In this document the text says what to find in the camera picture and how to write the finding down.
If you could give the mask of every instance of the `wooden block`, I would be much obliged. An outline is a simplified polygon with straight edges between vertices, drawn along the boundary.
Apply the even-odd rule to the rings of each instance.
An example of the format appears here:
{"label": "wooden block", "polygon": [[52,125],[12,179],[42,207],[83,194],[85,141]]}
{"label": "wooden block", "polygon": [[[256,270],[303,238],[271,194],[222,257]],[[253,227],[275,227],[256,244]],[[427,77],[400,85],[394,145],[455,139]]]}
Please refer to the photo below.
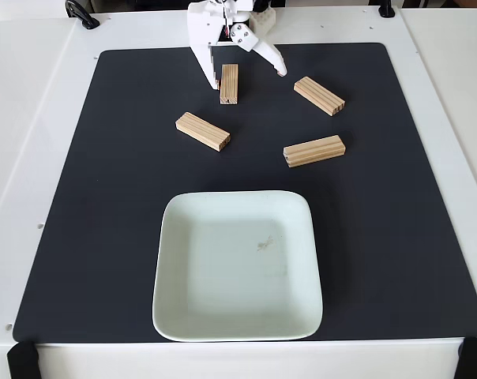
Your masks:
{"label": "wooden block", "polygon": [[222,104],[236,104],[239,99],[239,65],[223,65],[221,70]]}
{"label": "wooden block", "polygon": [[283,154],[289,167],[297,167],[335,156],[342,156],[345,151],[346,147],[340,137],[332,136],[288,146],[284,148]]}
{"label": "wooden block", "polygon": [[175,127],[218,152],[221,151],[225,144],[230,142],[231,136],[228,132],[221,130],[213,124],[209,124],[189,112],[183,114],[175,122]]}
{"label": "wooden block", "polygon": [[323,111],[333,116],[338,111],[342,111],[345,105],[339,96],[333,95],[328,89],[322,87],[309,77],[295,83],[295,91],[309,100],[312,104],[320,107]]}

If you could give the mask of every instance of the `black clamp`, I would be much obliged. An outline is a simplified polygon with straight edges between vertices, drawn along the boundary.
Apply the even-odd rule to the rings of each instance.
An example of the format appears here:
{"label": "black clamp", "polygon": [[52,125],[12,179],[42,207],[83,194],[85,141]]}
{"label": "black clamp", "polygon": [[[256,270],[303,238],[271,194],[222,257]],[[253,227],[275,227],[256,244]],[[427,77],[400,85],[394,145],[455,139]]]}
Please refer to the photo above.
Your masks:
{"label": "black clamp", "polygon": [[458,349],[460,360],[454,379],[477,379],[477,338],[465,338]]}
{"label": "black clamp", "polygon": [[369,6],[379,6],[379,14],[384,18],[395,17],[395,10],[391,6],[391,0],[369,0]]}
{"label": "black clamp", "polygon": [[382,0],[381,6],[379,7],[379,14],[384,18],[395,17],[395,11],[391,6],[391,0]]}
{"label": "black clamp", "polygon": [[77,0],[65,0],[66,14],[68,17],[77,17],[82,21],[82,26],[86,29],[94,29],[100,26],[100,22],[91,17],[84,7]]}

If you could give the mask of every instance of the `square plate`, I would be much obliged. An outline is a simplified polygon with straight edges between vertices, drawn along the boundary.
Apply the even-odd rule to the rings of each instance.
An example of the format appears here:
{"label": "square plate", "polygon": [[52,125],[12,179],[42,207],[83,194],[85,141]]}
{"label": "square plate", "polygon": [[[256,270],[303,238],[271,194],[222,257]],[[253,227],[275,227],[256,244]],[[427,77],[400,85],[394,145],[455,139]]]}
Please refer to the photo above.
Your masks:
{"label": "square plate", "polygon": [[309,205],[287,191],[186,193],[167,205],[152,303],[175,341],[293,340],[323,314]]}

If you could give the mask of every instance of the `black rubber mat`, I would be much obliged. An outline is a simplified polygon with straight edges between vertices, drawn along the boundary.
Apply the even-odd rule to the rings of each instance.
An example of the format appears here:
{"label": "black rubber mat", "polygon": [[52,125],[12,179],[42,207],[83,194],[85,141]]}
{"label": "black rubber mat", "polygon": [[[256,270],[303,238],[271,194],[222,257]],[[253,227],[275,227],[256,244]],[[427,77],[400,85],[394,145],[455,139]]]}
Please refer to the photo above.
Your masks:
{"label": "black rubber mat", "polygon": [[[220,105],[189,48],[100,55],[16,340],[167,341],[152,325],[152,291],[168,201],[262,189],[310,205],[324,311],[306,340],[477,336],[475,289],[386,49],[278,48],[286,77],[254,52],[214,49],[218,71],[239,64],[233,106]],[[345,108],[329,117],[302,98],[293,84],[304,76]],[[230,144],[216,152],[177,131],[187,111],[230,132]],[[284,146],[335,134],[344,156],[287,167]]]}

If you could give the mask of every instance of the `table surface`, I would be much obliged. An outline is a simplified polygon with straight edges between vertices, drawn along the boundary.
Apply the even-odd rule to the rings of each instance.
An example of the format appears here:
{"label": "table surface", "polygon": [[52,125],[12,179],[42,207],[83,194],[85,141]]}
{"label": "table surface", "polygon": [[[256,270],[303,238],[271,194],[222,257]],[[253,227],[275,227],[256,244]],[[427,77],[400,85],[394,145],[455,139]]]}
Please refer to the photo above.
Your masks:
{"label": "table surface", "polygon": [[[426,65],[445,112],[460,139],[461,147],[477,181],[477,10],[416,9],[404,10],[401,12],[401,16],[405,19],[409,32],[415,40],[421,59]],[[118,24],[115,24],[115,26],[114,22],[109,19],[118,22],[122,28],[118,27]],[[185,17],[178,12],[158,13],[157,15],[152,13],[100,15],[100,20],[103,25],[90,33],[94,33],[95,38],[101,39],[101,50],[127,47],[187,46]],[[33,131],[29,136],[30,142],[10,146],[14,151],[23,150],[24,153],[23,158],[11,167],[11,169],[14,169],[15,165],[16,174],[10,176],[6,194],[4,193],[1,196],[0,211],[2,217],[0,221],[9,216],[18,215],[19,218],[19,215],[21,215],[21,220],[16,220],[21,225],[14,225],[12,221],[10,222],[14,227],[20,227],[19,230],[26,227],[28,221],[30,225],[33,220],[39,220],[40,223],[43,223],[52,198],[47,199],[47,196],[44,198],[38,197],[34,193],[35,188],[26,187],[30,181],[29,178],[26,178],[29,172],[25,172],[25,168],[37,164],[40,170],[52,170],[59,165],[59,171],[61,172],[64,156],[73,134],[71,128],[65,128],[64,126],[72,123],[75,126],[82,101],[84,101],[87,92],[87,86],[85,85],[80,85],[79,88],[72,87],[72,85],[76,86],[78,84],[73,84],[75,80],[70,75],[64,77],[54,75],[54,73],[61,72],[68,65],[71,66],[73,63],[70,62],[72,57],[78,58],[77,55],[82,57],[86,53],[92,59],[93,55],[100,53],[96,49],[96,45],[93,46],[90,43],[89,46],[86,46],[86,34],[80,30],[77,23],[69,20],[60,21],[57,22],[59,27],[67,28],[68,34],[61,33],[59,38],[62,44],[59,47],[56,47],[55,44],[48,47],[48,49],[61,49],[60,54],[53,50],[53,55],[50,56],[50,58],[54,58],[54,55],[58,56],[54,66],[55,69],[52,72],[47,69],[40,69],[36,72],[47,87],[39,104],[29,110],[32,112],[34,124]],[[171,28],[173,27],[174,32],[170,38],[158,37],[159,39],[153,43],[152,39],[155,38],[153,36],[165,36],[160,30],[161,21],[169,24]],[[30,30],[32,27],[38,28],[43,22],[46,21],[6,22],[2,23],[0,28],[5,30],[17,28],[17,30],[24,31],[25,29]],[[381,34],[381,31],[385,33],[388,30],[393,34],[395,32],[404,34],[403,29],[400,30],[404,28],[403,23],[400,25],[399,22],[401,22],[401,18],[396,21],[383,21],[376,16],[375,9],[370,7],[284,9],[278,12],[277,26],[271,34],[272,41],[276,43],[334,42],[336,40],[358,42],[354,37],[356,29],[366,26],[366,32],[360,33],[363,35],[365,33],[369,34],[360,37],[360,42],[367,40],[381,41],[381,39],[389,38],[385,34]],[[117,40],[121,39],[121,29],[125,27],[134,29],[142,37],[136,39],[134,43],[130,41],[129,46],[125,44],[121,46],[120,43],[117,43]],[[324,38],[315,32],[315,27],[324,30]],[[40,35],[46,35],[47,30],[51,29],[45,28],[43,32],[39,32]],[[68,43],[69,36],[71,36],[71,43]],[[73,49],[75,50],[78,44],[80,50],[74,54]],[[411,54],[416,54],[416,51],[415,48],[410,50],[411,47],[407,41],[399,41],[398,44],[403,44],[403,46],[394,47],[388,44],[386,46],[392,56],[395,68],[405,73],[406,65],[412,59]],[[14,37],[9,45],[10,51],[16,50],[13,46],[16,46]],[[0,46],[0,51],[5,52],[6,49]],[[65,59],[62,59],[63,51],[65,51]],[[400,57],[407,59],[407,62],[400,60]],[[84,77],[82,81],[89,82],[94,65],[81,65],[81,68],[82,70],[79,73]],[[400,75],[400,83],[406,94],[409,107],[413,111],[416,124],[418,126],[419,124],[426,125],[428,118],[426,118],[426,114],[423,113],[419,103],[422,99],[416,99],[413,96],[416,91],[422,89],[418,87],[425,84],[416,82],[414,77],[405,74]],[[24,85],[22,81],[18,84],[20,87]],[[62,128],[57,133],[51,128],[40,131],[40,124],[47,123],[50,125],[51,120],[54,119],[55,114],[51,114],[51,109],[54,112],[64,109],[61,99],[65,98],[63,95],[65,86],[70,88],[73,96],[77,99],[73,102],[73,105],[70,104],[71,109],[67,119],[62,120]],[[433,89],[430,90],[429,87],[424,88],[424,92],[428,93],[425,97],[434,95],[431,91]],[[0,99],[0,104],[3,104],[3,101],[13,100]],[[429,98],[429,101],[435,104],[433,99]],[[432,114],[438,112],[438,109],[434,108],[437,108],[437,106],[432,106]],[[444,117],[438,114],[438,119],[440,123],[445,124]],[[24,125],[24,131],[30,130],[30,126],[30,124]],[[447,167],[445,167],[439,161],[439,158],[444,155],[443,152],[435,155],[430,154],[430,152],[437,151],[436,144],[445,146],[453,146],[454,144],[451,133],[440,134],[438,127],[439,125],[435,123],[430,127],[423,127],[419,132],[441,186],[449,213],[453,222],[456,223],[455,228],[464,248],[465,259],[477,289],[477,253],[473,253],[477,250],[477,246],[473,246],[477,242],[472,243],[472,236],[477,239],[477,215],[473,213],[474,209],[477,208],[477,192],[468,185],[468,177],[465,176],[468,168],[461,156],[458,160],[449,161]],[[34,143],[37,143],[37,146],[40,147],[36,152],[32,151]],[[45,151],[41,147],[44,143],[51,145]],[[460,153],[461,151],[457,148],[456,154],[459,155]],[[44,155],[47,157],[46,163],[40,160],[40,157]],[[458,180],[461,185],[451,186],[450,181],[446,182],[445,178],[448,177],[446,171],[454,171],[456,177],[453,178],[452,184],[455,184],[454,180]],[[458,173],[462,172],[464,173],[463,176],[458,176]],[[54,194],[58,175],[48,175],[40,180],[45,186],[51,187]],[[15,190],[21,184],[25,186],[23,190]],[[470,193],[472,196],[470,198],[458,196],[464,193]],[[472,210],[467,211],[468,214],[464,215],[464,209],[462,208],[466,209],[468,207]],[[465,219],[465,217],[473,220],[466,227],[458,221],[462,218]],[[40,233],[38,224],[33,225],[33,227]],[[0,227],[0,237],[3,238],[3,241],[10,235],[9,230]],[[32,234],[30,237],[24,236],[24,238],[26,238],[24,242],[28,246],[36,246],[39,234]],[[8,248],[8,246],[0,245],[0,266],[2,266],[3,272],[6,270],[5,266],[9,266],[9,277],[3,276],[1,279],[12,280],[14,284],[14,282],[19,282],[18,277],[21,276],[24,278],[22,281],[25,282],[27,268],[31,266],[34,253],[18,254],[18,259],[7,263],[2,258],[3,254],[8,255],[8,251],[6,251]],[[0,322],[3,322],[0,328],[3,329],[2,333],[5,335],[0,334],[0,377],[9,377],[5,352],[12,342],[9,342],[11,338],[6,337],[10,331],[6,331],[5,325],[8,322],[13,322],[13,319],[6,320],[5,315],[12,314],[13,311],[10,309],[12,304],[21,300],[19,298],[13,301],[10,298],[10,295],[14,298],[20,296],[14,292],[10,293],[4,290],[2,293],[0,291]],[[135,377],[152,377],[153,375],[161,377],[169,375],[187,376],[189,373],[192,377],[265,377],[274,375],[276,377],[299,377],[300,373],[307,377],[321,377],[325,374],[332,377],[391,377],[394,373],[395,377],[449,378],[453,377],[456,367],[456,348],[459,342],[459,339],[452,339],[388,342],[358,341],[351,343],[277,343],[275,346],[269,345],[269,348],[265,348],[262,343],[230,343],[226,345],[226,348],[215,344],[204,346],[173,344],[170,347],[166,345],[154,347],[150,344],[50,346],[40,348],[40,365],[46,377],[63,378],[124,377],[125,373],[130,376],[132,376],[131,373],[134,373]]]}

